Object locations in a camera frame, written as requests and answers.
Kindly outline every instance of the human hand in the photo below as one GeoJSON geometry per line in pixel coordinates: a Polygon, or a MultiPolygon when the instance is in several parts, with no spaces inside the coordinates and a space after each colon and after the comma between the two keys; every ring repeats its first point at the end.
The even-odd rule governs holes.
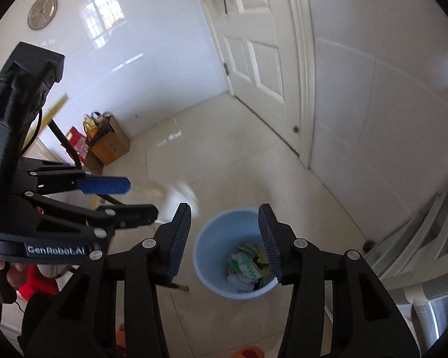
{"type": "MultiPolygon", "coordinates": [[[[0,260],[0,269],[5,268],[5,261],[0,260]]],[[[7,272],[7,281],[14,287],[18,288],[27,282],[28,265],[11,263],[7,272]]]]}

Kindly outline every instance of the round wall plate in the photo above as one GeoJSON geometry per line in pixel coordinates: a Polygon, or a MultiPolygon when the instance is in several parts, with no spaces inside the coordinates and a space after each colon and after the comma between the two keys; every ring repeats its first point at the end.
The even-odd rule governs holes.
{"type": "Polygon", "coordinates": [[[46,27],[56,14],[58,0],[37,0],[28,12],[28,26],[35,31],[46,27]]]}

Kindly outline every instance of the trash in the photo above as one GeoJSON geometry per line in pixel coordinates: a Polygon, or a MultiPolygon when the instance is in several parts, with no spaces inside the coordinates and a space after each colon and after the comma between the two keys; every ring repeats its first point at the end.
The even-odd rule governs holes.
{"type": "Polygon", "coordinates": [[[235,289],[241,292],[251,292],[254,290],[254,284],[244,283],[239,278],[238,274],[230,274],[226,278],[227,282],[232,285],[235,289]]]}
{"type": "Polygon", "coordinates": [[[91,140],[98,133],[98,125],[88,114],[85,114],[83,118],[83,129],[85,130],[86,138],[91,140]]]}
{"type": "Polygon", "coordinates": [[[85,114],[85,120],[87,120],[86,117],[88,117],[96,126],[96,131],[91,136],[88,136],[88,133],[86,133],[88,136],[87,144],[89,146],[94,145],[99,139],[106,136],[107,133],[114,132],[114,129],[110,123],[111,116],[112,114],[110,112],[105,112],[104,114],[93,112],[91,113],[91,116],[87,116],[85,114]]]}
{"type": "Polygon", "coordinates": [[[240,251],[233,254],[232,258],[239,265],[240,273],[238,273],[238,276],[244,283],[256,283],[262,277],[259,273],[259,268],[246,253],[240,251]]]}
{"type": "Polygon", "coordinates": [[[241,292],[260,289],[274,278],[266,251],[255,243],[236,248],[226,264],[226,274],[227,282],[241,292]]]}

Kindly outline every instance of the door frame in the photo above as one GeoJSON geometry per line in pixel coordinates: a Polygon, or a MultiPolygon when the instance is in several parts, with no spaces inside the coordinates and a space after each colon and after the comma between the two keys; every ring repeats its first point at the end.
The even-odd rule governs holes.
{"type": "MultiPolygon", "coordinates": [[[[217,39],[214,24],[207,4],[211,0],[199,0],[213,38],[214,47],[221,62],[229,94],[234,96],[231,81],[225,73],[224,58],[217,39]]],[[[315,48],[312,29],[312,17],[309,0],[290,0],[290,9],[294,22],[297,42],[297,60],[299,63],[300,86],[300,155],[302,164],[309,168],[312,156],[313,129],[315,117],[315,48]]]]}

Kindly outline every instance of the orange slipper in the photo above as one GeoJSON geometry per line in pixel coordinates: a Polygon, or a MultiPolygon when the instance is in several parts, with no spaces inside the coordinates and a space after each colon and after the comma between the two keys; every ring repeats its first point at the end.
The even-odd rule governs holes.
{"type": "Polygon", "coordinates": [[[257,346],[246,346],[236,352],[232,358],[264,358],[264,352],[257,346]]]}
{"type": "Polygon", "coordinates": [[[125,324],[121,323],[118,330],[116,330],[116,348],[115,351],[126,357],[126,334],[125,334],[125,324]]]}

